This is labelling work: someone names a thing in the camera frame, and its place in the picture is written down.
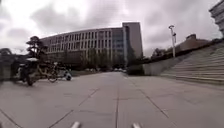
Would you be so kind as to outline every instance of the staircase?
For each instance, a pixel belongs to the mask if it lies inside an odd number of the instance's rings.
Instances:
[[[210,84],[224,84],[224,42],[194,51],[161,76]]]

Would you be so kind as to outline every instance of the lamp post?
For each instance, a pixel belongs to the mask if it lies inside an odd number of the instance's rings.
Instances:
[[[171,31],[171,37],[172,37],[172,44],[173,44],[173,58],[176,57],[176,52],[175,52],[175,43],[176,43],[176,33],[173,31],[174,26],[170,25],[169,29]]]

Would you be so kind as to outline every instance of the multi-story building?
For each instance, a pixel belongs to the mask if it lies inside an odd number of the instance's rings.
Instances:
[[[41,39],[48,46],[48,58],[68,64],[84,61],[125,65],[142,56],[140,23],[123,23],[122,27],[82,30]]]
[[[212,17],[215,19],[215,23],[219,26],[219,30],[224,35],[224,0],[221,0],[210,10]]]

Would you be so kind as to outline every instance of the sky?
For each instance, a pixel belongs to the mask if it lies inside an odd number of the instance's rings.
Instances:
[[[26,49],[33,35],[92,28],[121,27],[122,22],[140,22],[144,55],[172,45],[169,25],[174,25],[177,43],[190,34],[211,40],[222,37],[208,11],[220,0],[2,0],[0,48],[14,53]]]

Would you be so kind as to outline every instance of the pavement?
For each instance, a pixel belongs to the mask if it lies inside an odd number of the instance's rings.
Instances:
[[[0,86],[3,128],[223,128],[224,87],[102,73]]]

